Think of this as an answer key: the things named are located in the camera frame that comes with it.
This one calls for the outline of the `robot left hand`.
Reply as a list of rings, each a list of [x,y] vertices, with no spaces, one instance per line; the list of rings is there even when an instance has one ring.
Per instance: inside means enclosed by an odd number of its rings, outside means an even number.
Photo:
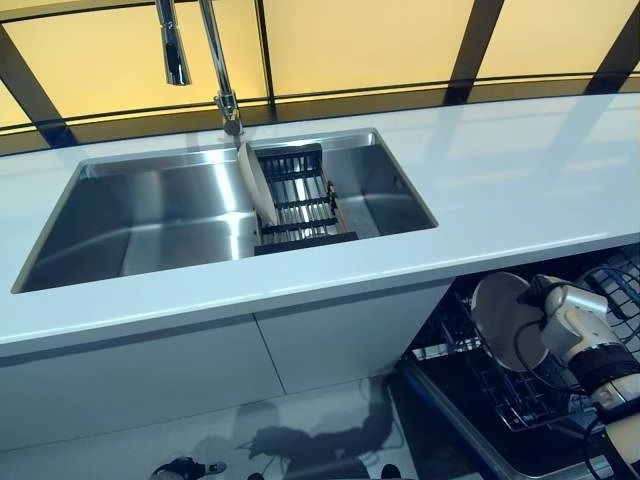
[[[157,467],[149,478],[151,480],[199,480],[224,473],[227,468],[228,465],[224,461],[199,463],[192,457],[179,457]]]

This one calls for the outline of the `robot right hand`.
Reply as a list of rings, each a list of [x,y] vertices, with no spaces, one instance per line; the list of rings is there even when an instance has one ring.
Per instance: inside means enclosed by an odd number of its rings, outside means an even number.
[[[608,323],[606,298],[569,281],[535,275],[517,301],[541,310],[542,343],[565,366],[584,351],[622,344]]]

